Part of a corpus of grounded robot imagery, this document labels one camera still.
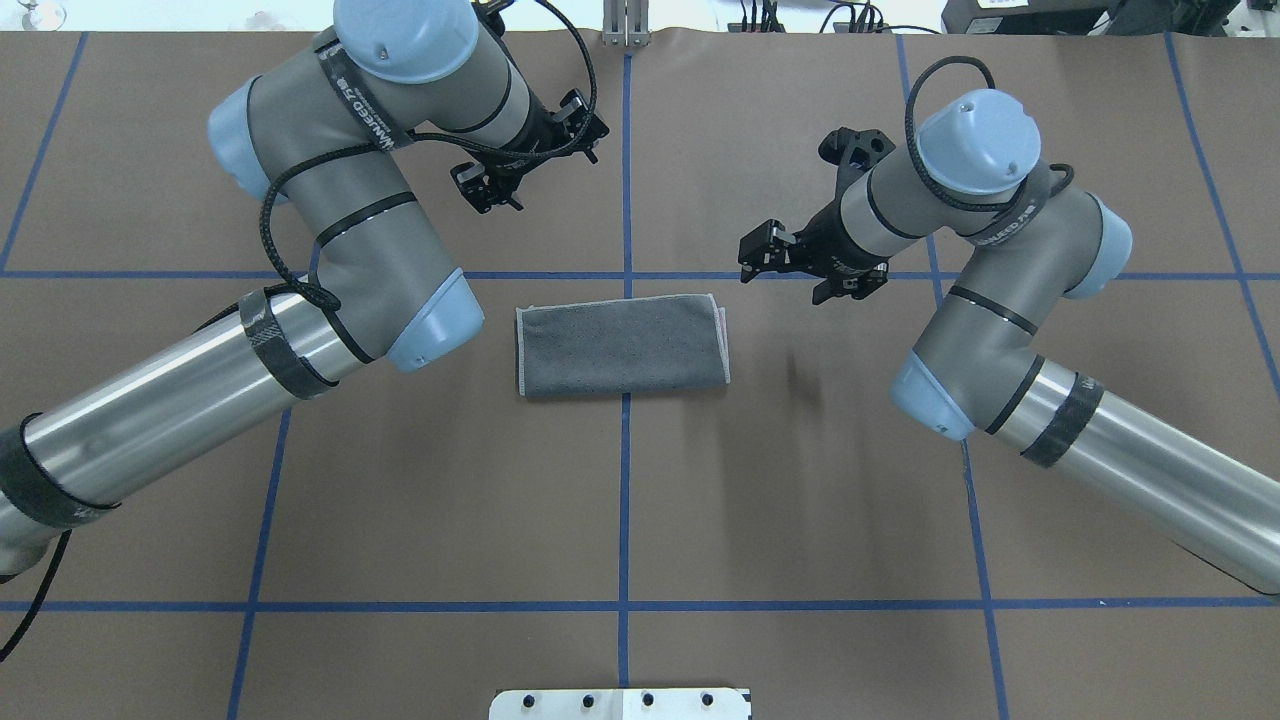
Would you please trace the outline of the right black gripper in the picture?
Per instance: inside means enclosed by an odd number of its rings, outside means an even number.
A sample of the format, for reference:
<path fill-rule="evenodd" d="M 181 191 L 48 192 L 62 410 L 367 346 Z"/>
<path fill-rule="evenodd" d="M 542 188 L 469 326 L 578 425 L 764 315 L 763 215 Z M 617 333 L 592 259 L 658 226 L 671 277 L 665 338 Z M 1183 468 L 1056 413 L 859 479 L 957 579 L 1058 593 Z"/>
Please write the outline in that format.
<path fill-rule="evenodd" d="M 741 283 L 763 273 L 804 273 L 820 279 L 812 302 L 867 299 L 890 278 L 888 259 L 858 246 L 844 224 L 840 205 L 822 208 L 804 228 L 788 233 L 778 220 L 765 220 L 739 242 Z"/>

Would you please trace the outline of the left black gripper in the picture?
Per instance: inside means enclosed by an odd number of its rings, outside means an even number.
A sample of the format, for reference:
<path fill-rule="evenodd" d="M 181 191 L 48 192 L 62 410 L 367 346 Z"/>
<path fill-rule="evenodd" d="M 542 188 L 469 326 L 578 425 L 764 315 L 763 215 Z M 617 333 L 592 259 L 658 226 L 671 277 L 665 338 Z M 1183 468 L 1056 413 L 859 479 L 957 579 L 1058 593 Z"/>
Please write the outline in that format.
<path fill-rule="evenodd" d="M 513 159 L 512 152 L 553 151 L 558 158 L 581 152 L 591 164 L 598 164 L 596 146 L 609 133 L 608 124 L 577 88 L 563 96 L 561 108 L 554 113 L 534 97 L 525 127 L 499 154 L 471 151 L 472 161 L 451 168 L 451 178 L 461 196 L 480 214 L 497 206 L 522 211 L 518 186 L 544 161 Z"/>

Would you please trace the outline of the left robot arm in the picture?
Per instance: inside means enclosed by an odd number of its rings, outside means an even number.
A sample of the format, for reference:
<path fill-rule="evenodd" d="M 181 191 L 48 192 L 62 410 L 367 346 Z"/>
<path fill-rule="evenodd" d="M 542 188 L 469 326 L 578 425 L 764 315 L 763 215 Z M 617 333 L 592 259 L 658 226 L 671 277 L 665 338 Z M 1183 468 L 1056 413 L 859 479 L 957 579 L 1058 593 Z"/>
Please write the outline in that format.
<path fill-rule="evenodd" d="M 207 119 L 215 158 L 260 201 L 279 282 L 3 433 L 3 579 L 128 496 L 361 366 L 415 372 L 484 323 L 394 154 L 463 149 L 479 213 L 520 208 L 545 161 L 594 159 L 598 82 L 548 108 L 502 40 L 503 1 L 337 1 L 332 26 Z"/>

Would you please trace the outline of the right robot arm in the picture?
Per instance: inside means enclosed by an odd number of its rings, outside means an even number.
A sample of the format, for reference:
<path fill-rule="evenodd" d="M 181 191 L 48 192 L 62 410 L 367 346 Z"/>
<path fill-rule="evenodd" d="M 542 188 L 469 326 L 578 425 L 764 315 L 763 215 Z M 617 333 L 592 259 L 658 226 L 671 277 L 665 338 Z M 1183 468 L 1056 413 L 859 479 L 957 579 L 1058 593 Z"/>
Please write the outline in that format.
<path fill-rule="evenodd" d="M 895 404 L 952 441 L 993 436 L 1277 593 L 1277 482 L 1034 350 L 1059 301 L 1093 296 L 1120 273 L 1133 236 L 1093 193 L 1061 186 L 1015 97 L 964 94 L 900 147 L 852 133 L 840 165 L 842 188 L 804 228 L 768 220 L 741 238 L 742 282 L 800 272 L 819 279 L 814 304 L 864 299 L 892 256 L 954 231 L 972 256 L 899 370 Z"/>

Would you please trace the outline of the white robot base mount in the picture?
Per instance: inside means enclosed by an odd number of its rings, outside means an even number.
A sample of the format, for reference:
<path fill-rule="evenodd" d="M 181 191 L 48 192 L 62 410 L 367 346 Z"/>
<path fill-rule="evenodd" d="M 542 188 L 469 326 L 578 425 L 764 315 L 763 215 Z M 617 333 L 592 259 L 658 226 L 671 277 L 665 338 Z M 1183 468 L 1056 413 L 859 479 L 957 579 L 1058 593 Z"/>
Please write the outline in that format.
<path fill-rule="evenodd" d="M 748 689 L 730 687 L 517 689 L 498 693 L 489 719 L 751 719 Z"/>

